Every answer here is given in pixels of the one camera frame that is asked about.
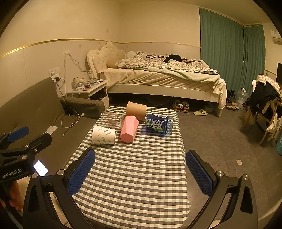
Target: air conditioner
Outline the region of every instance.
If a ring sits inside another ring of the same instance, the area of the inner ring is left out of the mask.
[[[278,31],[277,31],[276,29],[271,29],[271,30],[270,30],[270,33],[271,33],[273,42],[274,42],[275,44],[282,45],[282,37],[280,36],[280,34],[278,33]]]

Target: wooden chair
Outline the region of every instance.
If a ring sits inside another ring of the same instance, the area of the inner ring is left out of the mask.
[[[266,112],[267,108],[269,107],[269,105],[270,105],[271,103],[273,103],[273,104],[275,105],[275,109],[274,109],[274,111],[273,111],[273,115],[272,115],[271,120],[268,120],[266,117],[264,117],[264,116],[263,116],[261,113],[259,113],[259,112],[257,112],[257,114],[256,114],[256,116],[255,116],[255,119],[257,119],[257,116],[260,115],[265,121],[267,121],[267,122],[269,123],[268,127],[272,124],[272,122],[273,122],[273,120],[274,120],[274,117],[275,117],[275,114],[276,114],[276,110],[277,110],[277,106],[282,106],[281,100],[278,99],[278,98],[275,98],[274,100],[267,102],[267,104],[265,105],[265,107],[264,107],[263,110],[262,110],[262,113],[263,113],[263,114]],[[250,116],[245,120],[245,123],[244,123],[244,125],[243,125],[243,128],[245,128],[245,126],[246,126],[246,124],[249,122],[249,120],[250,120]],[[268,141],[274,136],[276,130],[277,130],[277,126],[275,127],[274,132],[271,133],[271,136],[270,136],[270,138],[268,138]],[[266,130],[266,131],[265,131],[265,134],[264,134],[264,136],[263,136],[263,138],[262,138],[262,140],[261,140],[261,142],[259,143],[259,146],[261,145],[261,143],[262,143],[263,140],[265,139],[267,133],[268,133],[268,131]]]

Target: brown paper cup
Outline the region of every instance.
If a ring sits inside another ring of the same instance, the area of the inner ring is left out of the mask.
[[[128,102],[126,107],[126,116],[135,116],[139,121],[145,121],[147,106]]]

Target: window curtain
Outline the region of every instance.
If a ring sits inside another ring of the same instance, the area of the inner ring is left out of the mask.
[[[244,37],[242,26],[219,14],[200,10],[201,54],[210,68],[216,69],[235,93],[242,87]]]
[[[265,37],[263,26],[244,27],[244,63],[242,70],[242,87],[250,96],[253,87],[252,81],[257,75],[263,74],[265,68]]]

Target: gray tile floor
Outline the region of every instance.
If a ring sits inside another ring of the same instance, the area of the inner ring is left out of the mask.
[[[126,105],[131,100],[152,106],[141,95],[126,95],[121,98],[115,94],[115,97],[116,101],[112,101],[111,105]],[[240,177],[244,173],[248,174],[255,193],[258,216],[261,217],[282,198],[282,156],[275,150],[276,143],[264,140],[259,146],[264,131],[257,123],[243,129],[246,114],[243,109],[224,109],[221,118],[218,118],[214,113],[207,116],[193,114],[193,111],[206,105],[204,101],[189,100],[189,105],[189,114],[178,113],[185,150],[194,149],[215,171],[222,170],[228,176]],[[171,103],[160,107],[172,108]],[[238,159],[242,161],[242,165],[237,165]],[[208,197],[202,194],[188,168],[186,173],[191,203],[187,221],[190,223]],[[230,195],[226,196],[216,219],[220,219],[224,213],[229,197]]]

